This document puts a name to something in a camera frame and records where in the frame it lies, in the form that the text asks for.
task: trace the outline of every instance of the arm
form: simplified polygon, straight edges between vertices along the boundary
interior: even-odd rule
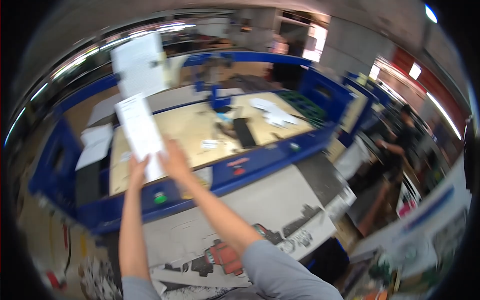
[[[187,188],[213,229],[238,255],[243,255],[253,242],[263,239],[250,224],[198,183],[175,141],[164,138],[164,143],[168,157],[159,155],[159,159],[165,171]]]
[[[399,145],[390,144],[382,140],[377,140],[375,142],[375,145],[377,145],[377,147],[383,147],[394,154],[398,154],[398,155],[405,154],[405,150],[403,150],[403,148],[400,147]]]
[[[119,263],[122,277],[138,277],[150,281],[140,197],[147,163],[148,158],[140,163],[134,156],[130,158],[130,182],[125,192],[120,225]]]
[[[164,138],[168,158],[159,155],[165,171],[183,184],[220,237],[241,256],[250,280],[265,295],[283,300],[342,299],[338,290],[310,273],[272,243],[220,199],[204,189],[191,174],[177,144]]]

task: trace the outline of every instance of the hand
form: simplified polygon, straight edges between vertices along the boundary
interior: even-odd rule
[[[147,156],[143,161],[138,162],[135,155],[132,153],[130,160],[128,162],[128,169],[130,171],[130,182],[129,182],[129,189],[136,189],[139,190],[142,188],[145,182],[145,167],[148,164]]]
[[[163,136],[166,153],[158,153],[158,160],[165,172],[174,180],[184,182],[191,177],[192,171],[187,163],[187,158],[175,140]]]
[[[383,146],[384,146],[384,141],[378,139],[378,140],[375,141],[375,145],[376,145],[377,147],[383,147]]]

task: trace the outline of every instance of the wooden table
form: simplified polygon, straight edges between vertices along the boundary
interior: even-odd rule
[[[287,124],[286,128],[272,126],[265,122],[261,110],[250,106],[249,100],[252,98],[271,101],[292,115],[301,116],[301,114],[274,93],[263,92],[233,96],[230,104],[233,109],[227,116],[248,118],[248,127],[258,145],[263,146],[276,142],[278,140],[276,136],[289,138],[314,129],[308,122],[300,119],[297,120],[297,125]],[[222,134],[216,129],[215,123],[219,122],[220,119],[207,102],[164,111],[155,114],[154,119],[161,133],[169,134],[172,138],[178,140],[189,158],[192,168],[209,165],[248,150],[243,149],[239,141]],[[218,146],[216,149],[203,149],[201,148],[203,140],[218,140]],[[120,126],[115,130],[113,136],[110,160],[110,196],[127,189],[129,181],[128,160],[125,159],[126,156],[123,154],[130,151],[130,146]]]

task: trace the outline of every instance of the forearm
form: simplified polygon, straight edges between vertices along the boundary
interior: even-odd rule
[[[123,277],[150,280],[147,252],[142,229],[142,204],[139,188],[125,192],[119,238],[119,263]]]
[[[245,220],[231,210],[210,191],[202,187],[193,175],[188,175],[181,182],[193,195],[210,225],[223,241],[241,256],[244,251],[262,236]]]
[[[385,143],[384,147],[385,147],[385,149],[387,149],[388,151],[390,151],[394,154],[403,155],[405,153],[403,148],[400,147],[399,145]]]

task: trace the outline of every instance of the gray sleeve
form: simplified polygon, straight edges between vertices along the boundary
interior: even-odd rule
[[[250,245],[241,260],[250,280],[266,296],[281,300],[342,300],[335,287],[267,240]]]
[[[160,300],[151,281],[138,277],[122,277],[123,300]]]

